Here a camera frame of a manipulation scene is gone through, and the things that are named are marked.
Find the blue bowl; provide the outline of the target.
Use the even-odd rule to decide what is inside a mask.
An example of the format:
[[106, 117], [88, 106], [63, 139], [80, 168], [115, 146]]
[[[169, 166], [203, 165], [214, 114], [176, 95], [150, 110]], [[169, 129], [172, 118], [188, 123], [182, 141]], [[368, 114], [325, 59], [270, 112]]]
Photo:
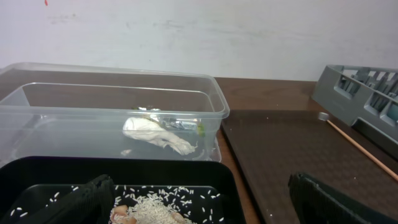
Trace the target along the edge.
[[387, 114], [388, 118], [390, 118], [394, 122], [397, 122], [397, 120], [398, 120], [398, 105], [395, 103], [391, 103], [386, 114]]

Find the white crumpled paper waste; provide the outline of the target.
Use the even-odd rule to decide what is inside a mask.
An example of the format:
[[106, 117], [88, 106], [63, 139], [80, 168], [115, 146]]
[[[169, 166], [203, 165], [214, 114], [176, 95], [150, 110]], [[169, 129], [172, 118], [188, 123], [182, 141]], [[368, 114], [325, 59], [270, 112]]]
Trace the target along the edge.
[[141, 140], [165, 148], [171, 147], [182, 156], [195, 152], [198, 145], [162, 128], [158, 123], [147, 118], [128, 118], [123, 125], [123, 134], [131, 139]]

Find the black food waste tray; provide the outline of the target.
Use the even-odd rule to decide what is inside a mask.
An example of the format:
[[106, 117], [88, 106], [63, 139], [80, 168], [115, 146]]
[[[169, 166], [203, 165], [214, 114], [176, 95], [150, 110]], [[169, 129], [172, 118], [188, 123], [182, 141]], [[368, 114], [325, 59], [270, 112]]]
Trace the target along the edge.
[[233, 175], [219, 162], [38, 156], [1, 168], [1, 221], [17, 223], [102, 174], [121, 205], [156, 193], [195, 223], [245, 222]]

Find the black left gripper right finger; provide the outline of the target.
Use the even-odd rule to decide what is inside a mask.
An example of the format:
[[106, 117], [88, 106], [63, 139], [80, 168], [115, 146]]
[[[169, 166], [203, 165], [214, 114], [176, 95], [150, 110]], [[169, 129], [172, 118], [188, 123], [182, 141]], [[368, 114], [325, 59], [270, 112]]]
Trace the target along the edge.
[[290, 175], [288, 187], [300, 223], [397, 224], [306, 173]]

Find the grey dishwasher rack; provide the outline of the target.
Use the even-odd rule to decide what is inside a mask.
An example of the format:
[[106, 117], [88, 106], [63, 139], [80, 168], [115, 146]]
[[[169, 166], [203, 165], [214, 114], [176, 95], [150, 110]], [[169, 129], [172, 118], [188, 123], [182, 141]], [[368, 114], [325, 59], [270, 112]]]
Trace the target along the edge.
[[397, 122], [386, 114], [397, 104], [396, 69], [327, 65], [312, 98], [397, 159]]

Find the rice food leftovers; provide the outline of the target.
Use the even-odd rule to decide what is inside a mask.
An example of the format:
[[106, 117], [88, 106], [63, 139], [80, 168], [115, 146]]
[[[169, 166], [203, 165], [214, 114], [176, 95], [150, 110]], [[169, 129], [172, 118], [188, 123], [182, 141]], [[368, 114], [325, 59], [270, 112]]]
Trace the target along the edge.
[[[34, 185], [6, 206], [1, 223], [17, 223], [78, 190], [78, 185]], [[106, 223], [225, 223], [221, 194], [213, 187], [116, 185]]]

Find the clear plastic waste bin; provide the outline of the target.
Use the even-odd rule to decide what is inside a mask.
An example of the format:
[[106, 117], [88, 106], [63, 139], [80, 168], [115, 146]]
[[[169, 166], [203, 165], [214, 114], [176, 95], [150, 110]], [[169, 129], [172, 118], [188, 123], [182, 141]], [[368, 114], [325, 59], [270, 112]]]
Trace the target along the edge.
[[[199, 118], [205, 137], [173, 131], [198, 147], [182, 156], [123, 134], [128, 118], [158, 108], [166, 118]], [[1, 70], [1, 164], [28, 156], [220, 161], [216, 134], [229, 106], [208, 75], [47, 63]]]

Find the brown serving tray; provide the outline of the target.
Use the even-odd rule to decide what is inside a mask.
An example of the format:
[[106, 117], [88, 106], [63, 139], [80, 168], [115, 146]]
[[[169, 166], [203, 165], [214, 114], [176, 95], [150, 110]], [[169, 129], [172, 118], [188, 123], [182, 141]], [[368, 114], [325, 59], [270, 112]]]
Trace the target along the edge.
[[[329, 119], [391, 170], [397, 161], [361, 133]], [[316, 111], [233, 110], [222, 130], [263, 223], [297, 223], [290, 175], [304, 172], [397, 218], [397, 182]]]

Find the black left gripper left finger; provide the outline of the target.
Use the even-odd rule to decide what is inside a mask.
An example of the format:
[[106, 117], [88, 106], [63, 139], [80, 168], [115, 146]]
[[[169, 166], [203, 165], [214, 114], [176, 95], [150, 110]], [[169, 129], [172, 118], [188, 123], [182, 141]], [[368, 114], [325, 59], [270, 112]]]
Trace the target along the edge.
[[107, 223], [114, 199], [112, 178], [100, 175], [58, 202], [21, 218], [18, 224]]

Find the green snack wrapper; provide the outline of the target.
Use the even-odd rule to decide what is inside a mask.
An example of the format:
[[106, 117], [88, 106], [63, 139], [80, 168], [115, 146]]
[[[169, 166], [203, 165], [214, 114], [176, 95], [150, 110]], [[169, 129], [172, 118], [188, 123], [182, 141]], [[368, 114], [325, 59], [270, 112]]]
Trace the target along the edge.
[[158, 108], [135, 107], [134, 110], [149, 112], [143, 118], [150, 119], [158, 123], [162, 128], [168, 131], [192, 131], [200, 137], [205, 137], [205, 126], [199, 118], [166, 118], [157, 114], [161, 111]]

